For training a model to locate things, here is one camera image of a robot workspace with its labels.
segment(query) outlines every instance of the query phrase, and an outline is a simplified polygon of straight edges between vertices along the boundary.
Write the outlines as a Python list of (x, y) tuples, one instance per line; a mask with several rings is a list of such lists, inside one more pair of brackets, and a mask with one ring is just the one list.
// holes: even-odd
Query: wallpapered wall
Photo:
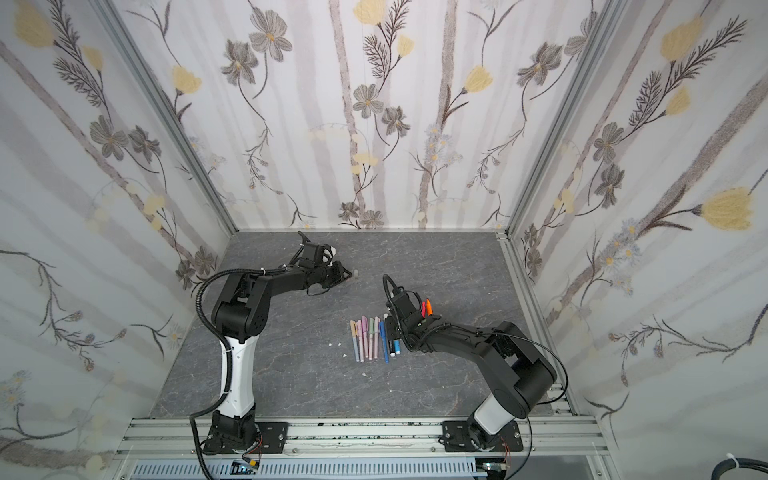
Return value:
[(0, 476), (100, 478), (228, 236), (87, 2), (0, 12)]
[(627, 480), (766, 456), (768, 5), (631, 2), (515, 232)]
[(346, 229), (505, 227), (602, 5), (116, 3), (239, 227)]

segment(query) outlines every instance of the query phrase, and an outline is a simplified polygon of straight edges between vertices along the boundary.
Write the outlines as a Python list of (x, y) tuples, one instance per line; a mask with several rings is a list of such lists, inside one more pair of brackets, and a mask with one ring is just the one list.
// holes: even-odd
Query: blue marker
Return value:
[(382, 344), (384, 345), (384, 362), (389, 363), (389, 344), (386, 341), (386, 332), (384, 331), (384, 320), (380, 323), (379, 333), (382, 336)]

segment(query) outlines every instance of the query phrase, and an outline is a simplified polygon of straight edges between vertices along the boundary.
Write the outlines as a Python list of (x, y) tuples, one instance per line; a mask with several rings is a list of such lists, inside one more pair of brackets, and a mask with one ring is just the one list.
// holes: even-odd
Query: white cable tie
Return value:
[(725, 456), (733, 460), (733, 463), (736, 464), (736, 468), (741, 468), (741, 465), (739, 465), (739, 461), (736, 460), (736, 457), (733, 456), (733, 453), (727, 453), (725, 454)]

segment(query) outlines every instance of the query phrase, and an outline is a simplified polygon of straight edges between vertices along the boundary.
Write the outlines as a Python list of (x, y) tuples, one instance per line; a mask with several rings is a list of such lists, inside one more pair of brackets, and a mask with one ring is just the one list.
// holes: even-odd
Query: black mounting plate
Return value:
[(257, 422), (261, 432), (262, 453), (283, 453), (288, 436), (288, 422)]
[[(465, 421), (448, 420), (442, 423), (442, 435), (447, 440), (445, 443), (446, 452), (474, 452), (472, 444), (469, 441), (469, 424)], [(501, 438), (507, 442), (510, 452), (522, 452), (523, 441), (520, 437), (520, 428), (518, 423), (512, 420), (504, 425), (498, 433), (499, 440), (490, 452), (503, 452), (504, 444)]]

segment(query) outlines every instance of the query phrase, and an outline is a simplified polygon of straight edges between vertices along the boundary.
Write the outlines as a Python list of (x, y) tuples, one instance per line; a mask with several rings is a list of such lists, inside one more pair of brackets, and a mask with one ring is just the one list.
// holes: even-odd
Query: gray table surface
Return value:
[[(474, 363), (447, 353), (410, 353), (384, 363), (357, 363), (349, 321), (386, 311), (382, 274), (428, 296), (435, 313), (452, 322), (516, 323), (528, 335), (501, 247), (493, 233), (307, 232), (336, 248), (356, 277), (322, 296), (288, 292), (274, 297), (253, 365), (257, 416), (469, 415), (488, 395)], [(287, 262), (296, 233), (242, 232), (220, 268), (266, 268)], [(204, 301), (210, 313), (223, 280)], [(219, 396), (220, 348), (195, 322), (152, 410), (183, 416)], [(535, 413), (546, 415), (547, 406)]]

